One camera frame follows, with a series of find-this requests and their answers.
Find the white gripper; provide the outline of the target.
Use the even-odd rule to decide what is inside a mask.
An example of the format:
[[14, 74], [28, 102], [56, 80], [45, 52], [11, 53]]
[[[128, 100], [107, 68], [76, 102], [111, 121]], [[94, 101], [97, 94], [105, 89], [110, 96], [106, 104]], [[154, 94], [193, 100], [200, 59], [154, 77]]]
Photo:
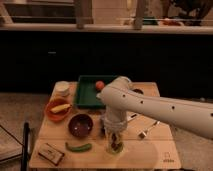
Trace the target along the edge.
[[104, 128], [110, 132], [122, 132], [127, 128], [127, 114], [117, 109], [106, 109], [101, 115]]

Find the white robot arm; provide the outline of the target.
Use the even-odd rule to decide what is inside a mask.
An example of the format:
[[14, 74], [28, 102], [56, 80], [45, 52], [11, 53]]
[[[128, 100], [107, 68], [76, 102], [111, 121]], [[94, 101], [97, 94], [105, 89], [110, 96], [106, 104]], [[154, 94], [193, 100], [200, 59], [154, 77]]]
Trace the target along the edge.
[[124, 76], [107, 84], [98, 98], [106, 106], [104, 126], [107, 131], [124, 131], [127, 128], [127, 112], [134, 112], [213, 139], [211, 103], [145, 96], [134, 92], [131, 80]]

